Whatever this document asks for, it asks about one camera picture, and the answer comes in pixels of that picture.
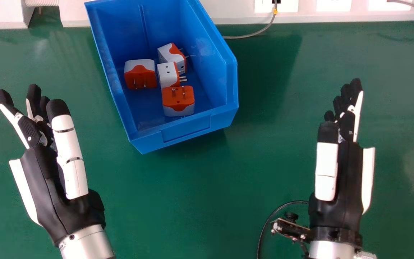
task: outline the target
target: green tabletop surface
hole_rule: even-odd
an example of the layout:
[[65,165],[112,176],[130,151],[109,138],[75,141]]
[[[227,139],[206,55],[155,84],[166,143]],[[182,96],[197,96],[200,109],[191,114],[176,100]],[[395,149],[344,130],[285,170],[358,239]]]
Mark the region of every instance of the green tabletop surface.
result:
[[[253,259],[271,211],[314,190],[317,128],[340,87],[359,77],[359,142],[377,154],[364,248],[379,259],[414,258],[414,22],[275,24],[227,43],[239,64],[232,125],[146,155],[128,142],[90,28],[63,28],[58,10],[36,12],[29,29],[0,30],[0,88],[21,110],[31,83],[69,105],[118,258]],[[0,259],[58,259],[10,172],[23,151],[0,112]],[[295,211],[307,225],[306,208]],[[266,232],[263,259],[300,255]]]

